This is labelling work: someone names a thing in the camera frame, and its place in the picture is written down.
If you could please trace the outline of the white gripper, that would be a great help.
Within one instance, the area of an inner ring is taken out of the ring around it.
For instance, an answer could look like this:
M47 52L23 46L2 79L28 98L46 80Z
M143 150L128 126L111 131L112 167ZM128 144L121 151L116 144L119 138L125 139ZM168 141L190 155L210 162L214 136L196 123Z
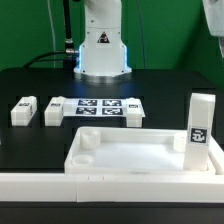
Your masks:
M209 32L224 37L224 0L202 0Z

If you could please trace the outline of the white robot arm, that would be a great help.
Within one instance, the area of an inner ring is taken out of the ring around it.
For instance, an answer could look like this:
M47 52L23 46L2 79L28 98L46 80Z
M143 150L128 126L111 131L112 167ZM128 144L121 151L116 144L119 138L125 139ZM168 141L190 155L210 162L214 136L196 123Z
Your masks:
M224 59L224 0L202 0L209 32L219 40ZM80 45L74 77L93 83L129 78L127 47L121 40L121 0L84 0L85 39Z

